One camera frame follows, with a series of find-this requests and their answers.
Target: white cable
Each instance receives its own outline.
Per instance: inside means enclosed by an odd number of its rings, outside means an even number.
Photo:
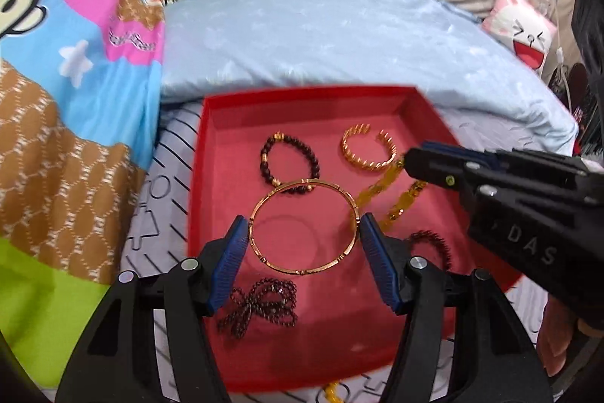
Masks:
[[[570,88],[569,88],[569,79],[567,78],[567,74],[565,73],[567,68],[564,65],[564,50],[562,49],[562,38],[560,36],[560,16],[558,16],[558,6],[554,4],[554,14],[556,15],[556,24],[558,25],[558,50],[556,50],[556,59],[558,60],[558,73],[562,78],[562,82],[564,83],[564,87],[567,91],[567,99],[569,103],[569,111],[573,114],[573,105],[570,101]]]

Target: colorful blanket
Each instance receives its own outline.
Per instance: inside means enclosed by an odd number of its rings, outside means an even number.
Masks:
[[[0,0],[0,330],[55,387],[150,164],[162,0]]]

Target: gold bangle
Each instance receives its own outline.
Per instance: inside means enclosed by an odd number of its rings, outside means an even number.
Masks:
[[[342,152],[346,160],[357,168],[367,171],[381,171],[385,167],[390,166],[396,157],[396,146],[392,142],[392,137],[390,137],[386,131],[381,130],[376,137],[376,140],[382,142],[388,148],[390,158],[387,161],[369,162],[366,159],[363,160],[360,157],[357,157],[357,155],[354,154],[348,147],[348,137],[351,135],[366,134],[370,129],[371,125],[369,124],[358,124],[352,126],[346,132],[344,132],[340,147],[342,148]]]
[[[321,265],[321,266],[318,266],[315,268],[309,268],[306,270],[290,270],[289,268],[282,268],[280,266],[272,264],[270,261],[268,261],[262,255],[262,253],[260,252],[260,249],[258,249],[258,246],[256,245],[256,241],[254,240],[254,234],[253,234],[254,220],[256,219],[256,214],[262,208],[262,206],[273,195],[275,195],[277,193],[281,193],[282,191],[285,191],[285,190],[290,190],[291,188],[296,187],[298,185],[314,185],[316,187],[330,188],[331,190],[337,191],[340,195],[342,195],[346,199],[346,202],[348,202],[348,205],[350,205],[350,208],[352,209],[352,213],[354,215],[354,231],[353,231],[352,241],[348,244],[348,246],[346,246],[346,249],[343,251],[343,253],[341,253],[337,258],[330,261],[329,263],[326,263],[325,265]],[[254,253],[256,254],[256,256],[268,268],[276,270],[277,272],[286,273],[288,275],[310,275],[311,273],[323,272],[323,271],[327,270],[328,268],[331,268],[332,266],[337,265],[346,256],[348,256],[348,254],[352,250],[352,247],[354,246],[354,243],[356,243],[356,237],[357,237],[357,232],[359,230],[360,221],[361,221],[361,216],[359,215],[359,208],[358,208],[356,202],[354,201],[354,198],[352,198],[352,195],[350,195],[350,193],[348,193],[346,190],[342,189],[342,187],[340,187],[334,183],[329,183],[329,182],[319,180],[319,179],[302,178],[300,180],[292,181],[289,183],[284,183],[283,185],[278,186],[277,188],[271,190],[271,192],[266,197],[262,198],[262,200],[256,204],[256,207],[254,207],[252,215],[251,215],[250,219],[248,220],[248,241],[250,242],[250,246],[252,247],[252,250],[254,250]]]

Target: gold cuff bracelet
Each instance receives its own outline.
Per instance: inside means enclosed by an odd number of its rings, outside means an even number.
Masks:
[[[376,140],[383,143],[387,147],[388,152],[390,152],[390,158],[387,161],[369,162],[366,159],[363,160],[360,157],[357,157],[357,155],[354,154],[354,152],[352,152],[348,147],[348,137],[352,135],[366,134],[370,129],[371,125],[369,124],[354,125],[344,132],[340,147],[342,148],[342,152],[346,160],[357,168],[367,171],[382,171],[384,168],[388,167],[396,157],[396,146],[392,142],[392,137],[390,137],[386,131],[381,130],[376,137]]]

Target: green fabric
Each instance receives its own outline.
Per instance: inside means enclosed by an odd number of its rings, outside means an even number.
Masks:
[[[0,238],[0,330],[39,386],[58,386],[107,289],[40,263]]]

